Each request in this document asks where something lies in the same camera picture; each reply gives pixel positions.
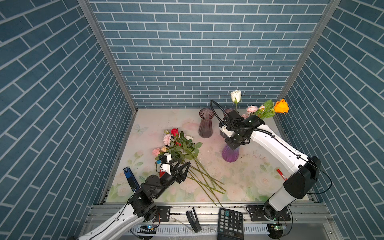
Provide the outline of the purple blue ribbed glass vase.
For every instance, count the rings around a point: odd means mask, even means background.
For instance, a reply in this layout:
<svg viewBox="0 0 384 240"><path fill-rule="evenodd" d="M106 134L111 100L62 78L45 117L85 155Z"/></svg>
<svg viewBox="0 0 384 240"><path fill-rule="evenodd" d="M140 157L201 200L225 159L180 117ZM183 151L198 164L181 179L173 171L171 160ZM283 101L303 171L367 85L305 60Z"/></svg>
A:
<svg viewBox="0 0 384 240"><path fill-rule="evenodd" d="M239 154L240 148L233 150L228 145L225 145L222 151L222 158L228 163L233 163L239 158Z"/></svg>

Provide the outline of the white rose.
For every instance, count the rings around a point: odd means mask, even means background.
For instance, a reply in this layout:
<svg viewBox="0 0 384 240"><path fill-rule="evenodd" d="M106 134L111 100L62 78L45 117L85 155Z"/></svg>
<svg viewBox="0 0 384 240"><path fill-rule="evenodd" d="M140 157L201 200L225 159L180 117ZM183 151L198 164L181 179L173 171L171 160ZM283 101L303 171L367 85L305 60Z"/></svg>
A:
<svg viewBox="0 0 384 240"><path fill-rule="evenodd" d="M235 91L232 91L230 93L231 95L231 100L232 102L235 104L236 106L236 109L238 107L238 104L241 102L242 100L242 92L240 90L235 90Z"/></svg>

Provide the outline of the orange rose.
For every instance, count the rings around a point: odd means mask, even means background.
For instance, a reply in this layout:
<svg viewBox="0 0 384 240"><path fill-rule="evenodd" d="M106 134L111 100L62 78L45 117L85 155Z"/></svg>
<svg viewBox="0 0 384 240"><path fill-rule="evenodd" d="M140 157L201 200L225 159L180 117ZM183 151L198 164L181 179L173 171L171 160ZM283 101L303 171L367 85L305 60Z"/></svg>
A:
<svg viewBox="0 0 384 240"><path fill-rule="evenodd" d="M285 99L281 99L274 103L272 100L266 101L259 109L254 113L260 119L272 118L276 113L286 114L290 110L288 103Z"/></svg>

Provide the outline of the pink rose stem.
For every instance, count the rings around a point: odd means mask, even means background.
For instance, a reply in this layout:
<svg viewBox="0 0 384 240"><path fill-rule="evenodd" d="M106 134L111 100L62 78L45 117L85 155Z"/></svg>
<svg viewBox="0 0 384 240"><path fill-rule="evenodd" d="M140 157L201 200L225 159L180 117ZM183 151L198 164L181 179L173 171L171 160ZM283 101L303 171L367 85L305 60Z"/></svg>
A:
<svg viewBox="0 0 384 240"><path fill-rule="evenodd" d="M257 116L259 117L260 119L262 118L261 115L263 113L263 111L265 110L265 106L260 106L260 107L256 107L256 106L249 106L247 107L247 113L246 114L243 114L242 117L244 119L250 117L250 116Z"/></svg>

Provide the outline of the pink glass vase with twine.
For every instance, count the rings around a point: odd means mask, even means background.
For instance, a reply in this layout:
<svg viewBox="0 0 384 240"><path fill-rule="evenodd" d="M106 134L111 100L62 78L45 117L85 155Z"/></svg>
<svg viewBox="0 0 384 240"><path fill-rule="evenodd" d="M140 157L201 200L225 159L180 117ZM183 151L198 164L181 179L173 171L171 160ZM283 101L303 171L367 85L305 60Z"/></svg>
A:
<svg viewBox="0 0 384 240"><path fill-rule="evenodd" d="M231 109L231 108L229 108L229 109L225 109L225 114L224 114L224 116L226 116L226 115L228 115L230 112L232 112L232 111L236 111L235 109Z"/></svg>

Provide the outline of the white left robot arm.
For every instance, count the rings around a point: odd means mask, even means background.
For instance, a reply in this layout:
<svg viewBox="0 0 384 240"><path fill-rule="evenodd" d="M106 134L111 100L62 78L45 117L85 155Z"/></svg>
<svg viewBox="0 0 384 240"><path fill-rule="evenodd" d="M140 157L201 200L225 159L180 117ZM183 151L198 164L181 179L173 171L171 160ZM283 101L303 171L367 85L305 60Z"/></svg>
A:
<svg viewBox="0 0 384 240"><path fill-rule="evenodd" d="M151 175L127 200L126 204L104 223L80 237L78 240L117 240L129 230L143 222L151 222L158 210L154 199L159 198L172 184L182 183L188 176L190 162L181 165L181 160L171 160L170 173L161 177Z"/></svg>

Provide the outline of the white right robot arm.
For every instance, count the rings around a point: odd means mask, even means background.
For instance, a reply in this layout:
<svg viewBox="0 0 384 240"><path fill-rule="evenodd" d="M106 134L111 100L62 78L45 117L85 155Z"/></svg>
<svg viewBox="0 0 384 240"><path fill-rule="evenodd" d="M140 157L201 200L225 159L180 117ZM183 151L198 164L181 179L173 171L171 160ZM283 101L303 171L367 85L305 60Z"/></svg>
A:
<svg viewBox="0 0 384 240"><path fill-rule="evenodd" d="M283 185L264 203L263 214L274 221L289 204L302 199L317 182L321 160L308 157L293 148L259 117L243 118L236 110L224 113L219 123L220 133L227 146L237 150L240 146L256 143L274 156L290 176Z"/></svg>

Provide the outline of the dark smoky glass vase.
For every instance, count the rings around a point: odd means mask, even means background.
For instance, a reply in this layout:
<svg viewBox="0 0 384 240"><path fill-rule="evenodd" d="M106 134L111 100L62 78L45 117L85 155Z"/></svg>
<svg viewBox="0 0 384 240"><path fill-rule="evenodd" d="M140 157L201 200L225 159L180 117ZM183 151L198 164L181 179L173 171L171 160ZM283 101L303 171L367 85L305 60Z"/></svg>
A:
<svg viewBox="0 0 384 240"><path fill-rule="evenodd" d="M210 108L204 108L200 110L199 116L201 118L199 136L204 139L210 138L213 134L212 119L215 116L214 112Z"/></svg>

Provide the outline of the bunch of roses on table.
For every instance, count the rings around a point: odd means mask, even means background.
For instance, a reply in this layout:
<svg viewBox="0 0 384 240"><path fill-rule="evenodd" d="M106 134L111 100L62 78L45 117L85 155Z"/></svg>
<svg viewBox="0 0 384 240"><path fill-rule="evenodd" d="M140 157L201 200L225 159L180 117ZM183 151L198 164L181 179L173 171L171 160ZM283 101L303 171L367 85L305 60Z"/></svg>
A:
<svg viewBox="0 0 384 240"><path fill-rule="evenodd" d="M153 149L152 154L156 161L159 155L165 153L171 154L172 160L181 159L181 165L190 161L185 192L191 195L192 192L198 191L197 194L202 196L203 202L209 201L218 205L221 203L220 197L226 193L226 190L224 183L212 177L198 159L202 145L200 142L195 143L192 136L185 135L183 131L174 128L165 131L163 146Z"/></svg>

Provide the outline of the blue stapler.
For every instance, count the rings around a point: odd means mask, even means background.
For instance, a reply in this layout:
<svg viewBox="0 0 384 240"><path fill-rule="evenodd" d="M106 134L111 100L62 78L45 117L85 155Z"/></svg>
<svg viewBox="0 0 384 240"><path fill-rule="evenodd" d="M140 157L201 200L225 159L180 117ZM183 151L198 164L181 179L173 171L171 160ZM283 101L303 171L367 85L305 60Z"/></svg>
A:
<svg viewBox="0 0 384 240"><path fill-rule="evenodd" d="M137 179L135 178L132 170L128 167L124 168L124 175L127 179L127 182L129 183L130 187L131 187L131 190L133 192L136 192L140 189L140 185L137 181Z"/></svg>

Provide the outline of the red white marker pen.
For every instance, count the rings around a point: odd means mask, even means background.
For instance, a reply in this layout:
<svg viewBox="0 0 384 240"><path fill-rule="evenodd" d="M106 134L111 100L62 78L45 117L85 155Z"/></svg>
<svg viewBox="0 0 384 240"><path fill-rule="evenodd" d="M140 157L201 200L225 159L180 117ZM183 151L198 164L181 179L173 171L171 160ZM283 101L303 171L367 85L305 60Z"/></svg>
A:
<svg viewBox="0 0 384 240"><path fill-rule="evenodd" d="M277 172L278 172L279 175L284 179L284 181L287 180L286 176L283 174L283 172L282 172L280 169L277 169Z"/></svg>

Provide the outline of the black calculator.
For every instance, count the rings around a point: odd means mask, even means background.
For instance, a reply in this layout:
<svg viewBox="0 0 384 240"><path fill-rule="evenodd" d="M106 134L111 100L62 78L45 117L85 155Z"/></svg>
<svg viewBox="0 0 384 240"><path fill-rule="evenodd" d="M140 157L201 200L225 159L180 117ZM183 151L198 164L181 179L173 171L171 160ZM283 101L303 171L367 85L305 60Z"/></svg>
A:
<svg viewBox="0 0 384 240"><path fill-rule="evenodd" d="M218 240L243 240L244 215L230 209L219 209Z"/></svg>

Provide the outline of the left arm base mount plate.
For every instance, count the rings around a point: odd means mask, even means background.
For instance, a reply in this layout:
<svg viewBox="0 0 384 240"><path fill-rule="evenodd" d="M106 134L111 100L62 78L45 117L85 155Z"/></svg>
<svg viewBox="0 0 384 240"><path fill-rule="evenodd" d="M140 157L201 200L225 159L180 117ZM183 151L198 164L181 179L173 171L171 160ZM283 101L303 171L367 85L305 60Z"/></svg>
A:
<svg viewBox="0 0 384 240"><path fill-rule="evenodd" d="M171 206L157 206L152 222L168 223L170 221Z"/></svg>

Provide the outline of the aluminium front rail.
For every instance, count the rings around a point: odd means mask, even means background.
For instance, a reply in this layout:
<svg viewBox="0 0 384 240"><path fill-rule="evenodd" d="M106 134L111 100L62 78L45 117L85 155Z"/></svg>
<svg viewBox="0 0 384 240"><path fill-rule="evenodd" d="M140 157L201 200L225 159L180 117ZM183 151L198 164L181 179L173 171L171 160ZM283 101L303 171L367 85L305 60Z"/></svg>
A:
<svg viewBox="0 0 384 240"><path fill-rule="evenodd" d="M259 205L259 202L229 202L221 205L210 203L157 203L159 209L168 206L170 210L166 214L169 216L169 224L187 223L186 211L195 209L198 220L202 224L212 224L218 222L219 208L226 208L238 211L244 214L245 223L251 223L251 216L248 212L248 205ZM85 226L97 227L117 213L123 205L119 203L93 205L86 218ZM313 203L311 201L299 201L290 204L286 210L283 210L281 221L293 221L300 224L323 224L330 223L333 218L324 203Z"/></svg>

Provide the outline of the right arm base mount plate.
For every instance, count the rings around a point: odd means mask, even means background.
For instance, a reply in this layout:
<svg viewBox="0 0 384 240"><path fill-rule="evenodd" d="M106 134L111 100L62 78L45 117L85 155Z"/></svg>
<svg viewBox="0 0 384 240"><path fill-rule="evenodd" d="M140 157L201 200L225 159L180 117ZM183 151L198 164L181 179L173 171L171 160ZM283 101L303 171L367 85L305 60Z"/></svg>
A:
<svg viewBox="0 0 384 240"><path fill-rule="evenodd" d="M250 215L252 222L263 222L263 221L278 221L285 220L291 221L291 213L288 207L283 208L281 211L276 211L270 206L264 205L247 205L246 210Z"/></svg>

